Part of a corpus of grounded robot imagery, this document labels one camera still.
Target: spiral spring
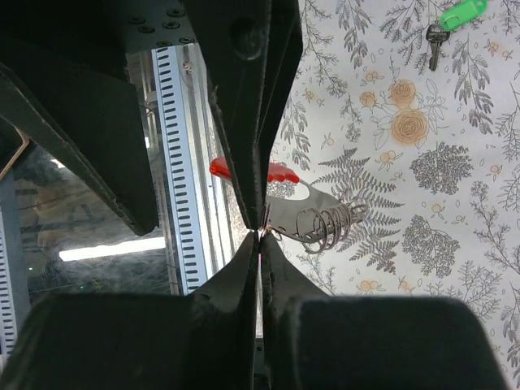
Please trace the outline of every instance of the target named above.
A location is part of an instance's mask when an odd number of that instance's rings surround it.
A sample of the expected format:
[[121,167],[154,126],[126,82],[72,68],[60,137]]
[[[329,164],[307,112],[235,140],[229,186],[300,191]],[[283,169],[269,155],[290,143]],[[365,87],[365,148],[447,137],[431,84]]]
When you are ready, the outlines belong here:
[[337,206],[327,208],[326,210],[305,209],[300,211],[297,217],[297,232],[301,234],[298,229],[298,220],[303,213],[314,213],[314,231],[313,233],[323,233],[324,237],[319,240],[319,248],[311,249],[308,244],[302,242],[308,254],[320,254],[324,250],[332,249],[341,239],[345,238],[354,223],[360,223],[368,212],[366,205],[352,206],[354,201],[349,204],[339,203]]

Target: orange rose illustration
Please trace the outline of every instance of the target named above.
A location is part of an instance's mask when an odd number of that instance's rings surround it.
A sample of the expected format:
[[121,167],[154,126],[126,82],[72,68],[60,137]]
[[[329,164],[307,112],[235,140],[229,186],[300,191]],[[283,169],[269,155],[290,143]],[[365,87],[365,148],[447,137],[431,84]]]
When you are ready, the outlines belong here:
[[375,106],[376,99],[373,92],[363,92],[359,97],[359,101],[365,107],[373,107]]
[[413,144],[428,134],[428,121],[419,110],[398,112],[392,121],[392,136],[403,144]]
[[390,97],[396,105],[404,110],[410,108],[415,99],[415,85],[410,80],[398,80],[390,86]]

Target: green plastic keychain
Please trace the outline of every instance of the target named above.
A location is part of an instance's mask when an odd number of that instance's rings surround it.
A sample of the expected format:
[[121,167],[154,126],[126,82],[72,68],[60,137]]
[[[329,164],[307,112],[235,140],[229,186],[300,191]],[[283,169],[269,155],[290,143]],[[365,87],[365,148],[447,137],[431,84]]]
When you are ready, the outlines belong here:
[[486,8],[488,0],[465,0],[440,16],[440,27],[445,31],[453,31],[481,16]]

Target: silver key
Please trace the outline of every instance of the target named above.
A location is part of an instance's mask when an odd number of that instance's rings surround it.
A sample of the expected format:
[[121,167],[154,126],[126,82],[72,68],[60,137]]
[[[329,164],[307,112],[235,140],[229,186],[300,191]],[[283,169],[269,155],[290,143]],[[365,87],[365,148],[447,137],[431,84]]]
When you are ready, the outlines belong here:
[[426,39],[430,42],[431,58],[430,70],[434,72],[437,69],[440,57],[440,45],[446,42],[449,38],[449,32],[444,31],[439,24],[430,24],[426,31]]

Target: floral wallpaper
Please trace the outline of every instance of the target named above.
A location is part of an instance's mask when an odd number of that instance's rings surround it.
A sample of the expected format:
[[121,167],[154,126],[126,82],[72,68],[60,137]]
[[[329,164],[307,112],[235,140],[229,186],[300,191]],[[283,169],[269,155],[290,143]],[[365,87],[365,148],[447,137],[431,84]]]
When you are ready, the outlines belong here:
[[370,212],[327,252],[281,245],[330,294],[464,301],[520,388],[520,2],[490,0],[430,71],[426,29],[457,3],[300,1],[304,53],[272,159]]

